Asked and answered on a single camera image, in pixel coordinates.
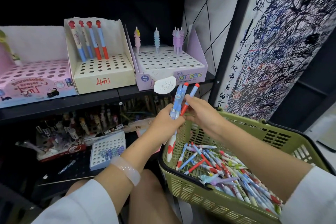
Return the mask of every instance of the right hand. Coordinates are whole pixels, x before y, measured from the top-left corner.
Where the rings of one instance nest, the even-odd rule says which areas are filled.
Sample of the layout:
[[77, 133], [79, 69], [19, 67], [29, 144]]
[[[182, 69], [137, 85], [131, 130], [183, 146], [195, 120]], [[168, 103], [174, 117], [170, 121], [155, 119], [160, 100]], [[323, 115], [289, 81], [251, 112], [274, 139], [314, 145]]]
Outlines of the right hand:
[[220, 140], [223, 137], [222, 126], [226, 120], [207, 101], [188, 94], [185, 95], [185, 99], [189, 104], [187, 113], [191, 114], [185, 119], [199, 125], [213, 139]]

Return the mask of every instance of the left hand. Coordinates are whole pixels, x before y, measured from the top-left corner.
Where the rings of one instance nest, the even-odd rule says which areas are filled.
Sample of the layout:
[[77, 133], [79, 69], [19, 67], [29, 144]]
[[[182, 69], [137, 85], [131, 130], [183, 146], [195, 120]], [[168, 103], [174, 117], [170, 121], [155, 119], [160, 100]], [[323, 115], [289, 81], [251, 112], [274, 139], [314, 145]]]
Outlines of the left hand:
[[150, 127], [144, 133], [144, 136], [153, 138], [158, 145], [168, 141], [175, 131], [184, 123], [184, 116], [179, 116], [176, 120], [170, 117], [170, 110], [173, 104], [167, 105], [163, 108], [153, 120]]

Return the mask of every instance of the small paper sign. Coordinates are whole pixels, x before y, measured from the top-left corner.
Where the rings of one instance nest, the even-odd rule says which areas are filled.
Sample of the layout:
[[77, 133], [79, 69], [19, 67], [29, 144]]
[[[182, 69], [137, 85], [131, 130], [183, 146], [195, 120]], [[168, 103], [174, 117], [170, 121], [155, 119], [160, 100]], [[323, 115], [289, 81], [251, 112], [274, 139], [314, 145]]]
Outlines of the small paper sign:
[[154, 92], [157, 94], [168, 94], [170, 93], [176, 86], [176, 78], [174, 76], [170, 76], [161, 80], [157, 80], [154, 84]]

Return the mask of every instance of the shopping basket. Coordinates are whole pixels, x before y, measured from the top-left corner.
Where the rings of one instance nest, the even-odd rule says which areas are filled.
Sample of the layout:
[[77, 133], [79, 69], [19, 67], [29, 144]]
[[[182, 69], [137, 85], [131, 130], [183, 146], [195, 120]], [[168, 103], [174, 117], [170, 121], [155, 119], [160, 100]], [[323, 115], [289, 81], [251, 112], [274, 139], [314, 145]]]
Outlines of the shopping basket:
[[[335, 175], [334, 169], [323, 157], [313, 141], [299, 131], [272, 124], [266, 120], [251, 120], [249, 118], [237, 116], [231, 113], [223, 112], [217, 109], [224, 118], [233, 124], [244, 129], [254, 137], [262, 140], [275, 148], [293, 155], [307, 163], [318, 166], [323, 170]], [[219, 149], [225, 147], [218, 141], [210, 138], [197, 124], [186, 121], [176, 138], [173, 156], [170, 162], [167, 162], [168, 144], [161, 147], [159, 155], [159, 165], [165, 179], [168, 183], [170, 192], [190, 204], [199, 205], [207, 211], [217, 215], [219, 218], [237, 224], [279, 224], [279, 218], [275, 215], [259, 208], [231, 197], [207, 184], [204, 186], [197, 179], [207, 172], [199, 167], [191, 174], [184, 175], [180, 171], [175, 171], [176, 164], [182, 153], [185, 143], [194, 142], [195, 144], [216, 145]], [[191, 156], [192, 153], [186, 151], [183, 162]], [[188, 170], [191, 164], [187, 164], [183, 171]]]

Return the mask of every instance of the translucent bangle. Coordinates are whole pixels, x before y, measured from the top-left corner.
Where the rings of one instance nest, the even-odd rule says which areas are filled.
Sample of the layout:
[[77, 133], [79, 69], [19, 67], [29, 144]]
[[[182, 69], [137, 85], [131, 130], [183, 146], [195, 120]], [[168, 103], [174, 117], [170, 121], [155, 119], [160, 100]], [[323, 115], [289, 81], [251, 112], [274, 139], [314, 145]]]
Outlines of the translucent bangle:
[[110, 164], [115, 165], [121, 171], [125, 173], [128, 179], [136, 186], [140, 181], [140, 174], [139, 172], [134, 169], [126, 160], [122, 157], [115, 156], [111, 159]]

